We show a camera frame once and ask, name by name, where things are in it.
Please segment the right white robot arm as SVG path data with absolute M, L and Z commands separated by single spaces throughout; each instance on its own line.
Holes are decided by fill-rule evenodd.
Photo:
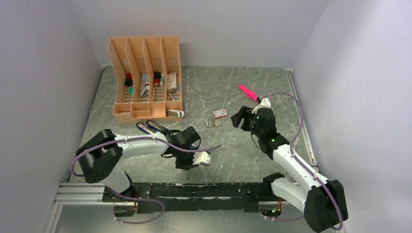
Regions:
M 273 201 L 277 197 L 286 200 L 302 212 L 314 232 L 342 227 L 348 219 L 343 185 L 321 175 L 292 151 L 291 142 L 277 131 L 272 109 L 254 111 L 242 106 L 230 119 L 233 127 L 256 136 L 260 150 L 295 180 L 292 183 L 280 173 L 268 176 L 262 188 L 266 200 Z

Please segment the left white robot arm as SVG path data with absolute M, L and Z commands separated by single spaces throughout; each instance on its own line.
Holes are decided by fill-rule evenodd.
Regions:
M 102 183 L 123 202 L 134 197 L 134 185 L 126 171 L 116 168 L 119 161 L 144 155 L 175 158 L 176 169 L 189 170 L 209 165 L 208 152 L 192 148 L 200 139 L 193 127 L 184 131 L 162 130 L 148 135 L 124 136 L 104 129 L 76 152 L 70 170 L 87 183 Z

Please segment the blue stapler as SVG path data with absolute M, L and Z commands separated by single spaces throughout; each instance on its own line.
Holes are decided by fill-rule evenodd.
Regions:
M 186 128 L 183 131 L 180 131 L 180 130 L 169 130 L 155 123 L 152 120 L 147 120 L 146 125 L 152 131 L 155 131 L 155 132 L 161 132 L 161 133 L 169 132 L 169 133 L 172 133 L 172 135 L 174 136 L 181 135 L 181 138 L 183 138 L 184 140 L 181 140 L 181 142 L 179 143 L 186 149 L 196 150 L 199 148 L 201 144 L 200 136 L 192 126 Z
M 145 124 L 143 124 L 143 123 L 141 123 L 141 122 L 138 122 L 138 123 L 136 124 L 136 127 L 137 127 L 140 131 L 142 131 L 142 132 L 144 132 L 144 133 L 146 133 L 146 134 L 155 134 L 155 131 L 153 131 L 152 129 L 150 129 L 149 127 L 147 127 Z

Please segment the red white staple box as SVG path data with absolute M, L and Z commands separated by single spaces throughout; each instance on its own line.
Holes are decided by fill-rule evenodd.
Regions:
M 213 111 L 213 115 L 215 119 L 219 119 L 219 118 L 228 116 L 228 113 L 225 109 L 220 109 L 220 110 Z

